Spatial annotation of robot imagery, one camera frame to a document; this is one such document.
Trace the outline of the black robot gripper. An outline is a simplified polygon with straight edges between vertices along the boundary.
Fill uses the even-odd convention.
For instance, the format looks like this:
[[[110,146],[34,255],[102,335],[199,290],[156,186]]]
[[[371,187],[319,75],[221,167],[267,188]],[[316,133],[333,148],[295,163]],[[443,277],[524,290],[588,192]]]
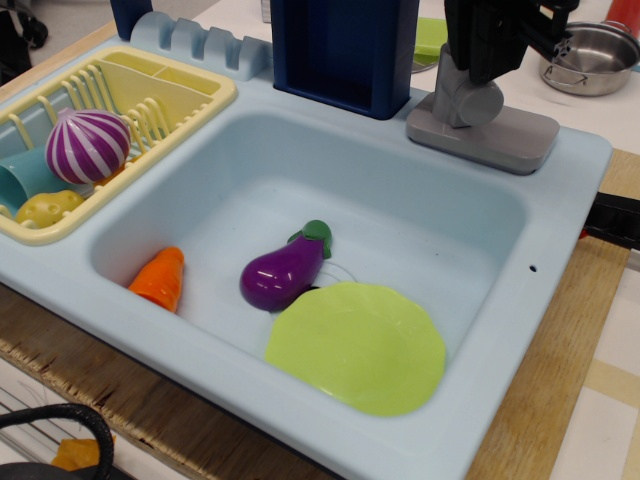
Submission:
[[[473,85],[483,86],[519,69],[528,46],[554,63],[571,49],[566,28],[578,6],[578,0],[523,1],[519,20],[514,1],[446,0],[454,64]]]

